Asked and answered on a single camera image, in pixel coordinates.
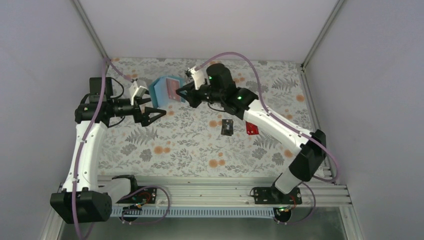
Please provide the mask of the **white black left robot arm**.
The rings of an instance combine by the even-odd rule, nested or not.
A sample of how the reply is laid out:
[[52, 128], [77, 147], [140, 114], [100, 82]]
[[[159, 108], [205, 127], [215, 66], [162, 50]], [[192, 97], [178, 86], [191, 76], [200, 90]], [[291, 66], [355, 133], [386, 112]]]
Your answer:
[[113, 204], [126, 204], [138, 210], [156, 201], [157, 188], [139, 186], [134, 175], [114, 176], [105, 186], [98, 185], [98, 163], [103, 140], [113, 127], [112, 118], [133, 117], [136, 124], [147, 127], [166, 115], [162, 109], [141, 105], [151, 101], [143, 98], [149, 91], [140, 83], [132, 83], [130, 98], [113, 94], [112, 77], [91, 77], [89, 93], [75, 110], [76, 141], [71, 166], [62, 189], [50, 197], [50, 205], [67, 223], [105, 222], [112, 214]]

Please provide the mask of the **black credit card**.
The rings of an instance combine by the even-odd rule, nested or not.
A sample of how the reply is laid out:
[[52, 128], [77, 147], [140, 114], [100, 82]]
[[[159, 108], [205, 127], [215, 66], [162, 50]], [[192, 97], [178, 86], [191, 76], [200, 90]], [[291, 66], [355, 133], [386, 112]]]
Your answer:
[[221, 120], [221, 135], [232, 136], [234, 134], [234, 121], [232, 119]]

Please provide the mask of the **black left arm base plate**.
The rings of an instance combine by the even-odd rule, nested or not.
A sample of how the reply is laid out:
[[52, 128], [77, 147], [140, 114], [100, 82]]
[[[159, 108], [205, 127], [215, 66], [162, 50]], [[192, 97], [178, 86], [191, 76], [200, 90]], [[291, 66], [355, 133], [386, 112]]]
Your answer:
[[130, 194], [130, 197], [121, 198], [117, 204], [154, 204], [156, 202], [158, 189], [152, 186], [139, 186], [137, 193]]

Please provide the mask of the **blue card holder wallet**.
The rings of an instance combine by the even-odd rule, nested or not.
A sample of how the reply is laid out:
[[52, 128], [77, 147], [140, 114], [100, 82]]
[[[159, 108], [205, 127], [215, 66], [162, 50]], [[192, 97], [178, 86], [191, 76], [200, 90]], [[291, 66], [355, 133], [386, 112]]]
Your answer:
[[[165, 107], [170, 102], [174, 101], [174, 100], [170, 100], [168, 97], [166, 78], [179, 80], [180, 88], [184, 85], [184, 80], [181, 77], [172, 76], [172, 75], [161, 76], [155, 81], [153, 81], [152, 84], [149, 85], [148, 91], [149, 91], [150, 99], [152, 102], [152, 106], [154, 108]], [[181, 98], [181, 101], [174, 101], [174, 102], [184, 103], [185, 100]]]

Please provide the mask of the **red credit card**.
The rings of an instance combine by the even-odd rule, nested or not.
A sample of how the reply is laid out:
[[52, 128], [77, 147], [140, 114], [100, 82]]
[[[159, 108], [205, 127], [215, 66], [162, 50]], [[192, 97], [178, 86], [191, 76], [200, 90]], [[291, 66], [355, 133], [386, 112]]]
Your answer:
[[255, 124], [252, 124], [252, 123], [246, 121], [245, 122], [245, 126], [246, 126], [246, 133], [249, 136], [259, 135], [260, 134], [259, 133], [259, 128]]

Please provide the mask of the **aluminium rail base frame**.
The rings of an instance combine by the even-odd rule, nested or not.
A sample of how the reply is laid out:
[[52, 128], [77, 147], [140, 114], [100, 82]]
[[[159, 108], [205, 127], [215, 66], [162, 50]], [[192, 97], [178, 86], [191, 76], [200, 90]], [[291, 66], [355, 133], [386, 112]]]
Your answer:
[[[166, 206], [169, 195], [173, 207], [254, 207], [250, 196], [254, 187], [269, 187], [274, 177], [178, 177], [136, 176], [140, 186], [165, 189], [157, 194], [156, 205]], [[352, 205], [345, 185], [312, 180], [301, 185], [300, 207], [347, 207]]]

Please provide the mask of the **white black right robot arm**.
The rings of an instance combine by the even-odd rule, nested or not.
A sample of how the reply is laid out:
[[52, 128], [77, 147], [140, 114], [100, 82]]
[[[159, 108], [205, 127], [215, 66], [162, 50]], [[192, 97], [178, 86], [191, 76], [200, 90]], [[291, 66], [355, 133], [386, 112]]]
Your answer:
[[273, 183], [270, 195], [274, 202], [284, 203], [295, 187], [313, 178], [327, 157], [326, 135], [321, 130], [311, 132], [270, 109], [256, 93], [238, 87], [222, 63], [210, 65], [205, 72], [193, 67], [186, 75], [192, 81], [175, 92], [191, 107], [197, 108], [203, 102], [219, 103], [226, 113], [264, 130], [294, 155], [288, 169]]

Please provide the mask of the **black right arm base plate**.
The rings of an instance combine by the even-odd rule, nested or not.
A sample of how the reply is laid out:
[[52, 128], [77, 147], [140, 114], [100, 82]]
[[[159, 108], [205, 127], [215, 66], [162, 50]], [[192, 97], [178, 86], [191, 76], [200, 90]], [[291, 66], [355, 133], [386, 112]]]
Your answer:
[[249, 195], [256, 205], [294, 205], [302, 204], [302, 195], [298, 187], [289, 193], [280, 192], [276, 187], [253, 187]]

